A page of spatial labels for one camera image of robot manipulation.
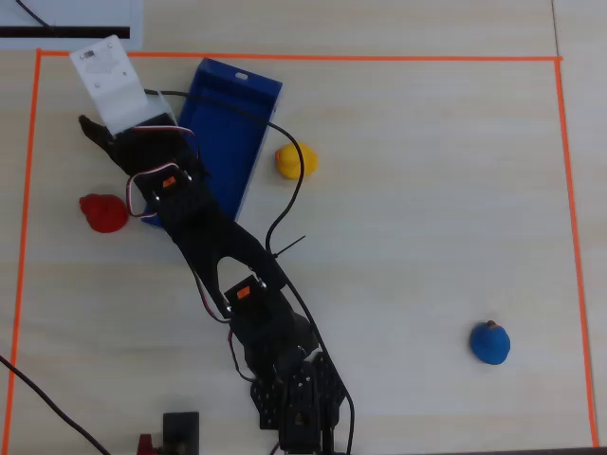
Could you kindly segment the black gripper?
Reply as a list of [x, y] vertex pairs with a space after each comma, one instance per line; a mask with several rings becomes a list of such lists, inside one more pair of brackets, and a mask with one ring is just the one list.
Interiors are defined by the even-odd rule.
[[111, 135], [108, 129], [85, 115], [79, 115], [82, 132], [129, 176], [170, 162], [188, 173], [209, 172], [202, 162], [193, 132], [171, 123], [167, 115]]

